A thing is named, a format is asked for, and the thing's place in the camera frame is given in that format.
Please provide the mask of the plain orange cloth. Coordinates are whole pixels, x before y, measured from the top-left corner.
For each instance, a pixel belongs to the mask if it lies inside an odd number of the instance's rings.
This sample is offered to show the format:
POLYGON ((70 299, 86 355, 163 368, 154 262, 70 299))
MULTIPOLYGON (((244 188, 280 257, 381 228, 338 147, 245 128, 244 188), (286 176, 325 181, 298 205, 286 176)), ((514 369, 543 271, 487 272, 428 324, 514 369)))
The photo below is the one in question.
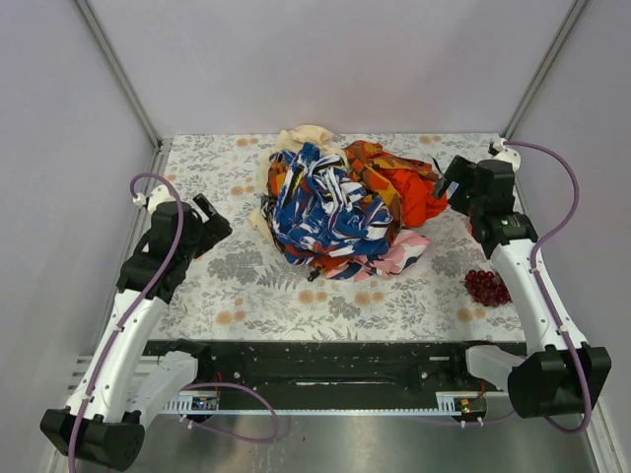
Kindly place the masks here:
POLYGON ((400 196, 402 224, 406 228, 420 228, 446 210, 447 197, 433 196, 439 176, 429 164, 421 163, 415 169, 382 169, 381 174, 400 196))

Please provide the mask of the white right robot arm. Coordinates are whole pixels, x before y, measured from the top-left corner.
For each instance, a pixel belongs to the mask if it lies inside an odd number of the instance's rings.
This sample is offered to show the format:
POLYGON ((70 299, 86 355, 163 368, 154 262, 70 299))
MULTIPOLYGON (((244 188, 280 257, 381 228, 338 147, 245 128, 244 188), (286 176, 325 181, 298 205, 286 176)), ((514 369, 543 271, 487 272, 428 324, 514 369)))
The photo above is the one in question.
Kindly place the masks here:
POLYGON ((544 263, 541 248, 575 212, 539 236, 530 218, 515 209, 520 141, 499 138, 478 163, 456 156, 434 188, 449 206, 468 217, 471 233, 505 283, 526 337, 520 358, 494 345, 465 352, 468 372, 509 395, 523 419, 543 418, 555 426, 559 415, 583 417, 584 432, 611 369, 603 347, 593 347, 563 305, 544 263))

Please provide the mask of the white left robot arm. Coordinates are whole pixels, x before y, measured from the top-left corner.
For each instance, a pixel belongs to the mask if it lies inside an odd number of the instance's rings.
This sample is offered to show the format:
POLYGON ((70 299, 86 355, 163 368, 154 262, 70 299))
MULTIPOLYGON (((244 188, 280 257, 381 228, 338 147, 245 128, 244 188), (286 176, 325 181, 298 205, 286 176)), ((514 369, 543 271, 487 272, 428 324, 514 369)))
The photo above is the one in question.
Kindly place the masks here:
POLYGON ((160 354, 160 367, 133 381, 190 263, 232 232, 203 194, 177 203, 161 185, 145 206, 150 227, 121 266, 104 336, 65 406, 46 410, 39 424, 61 454, 118 472, 133 464, 150 424, 181 390, 214 378, 210 347, 178 339, 160 354))

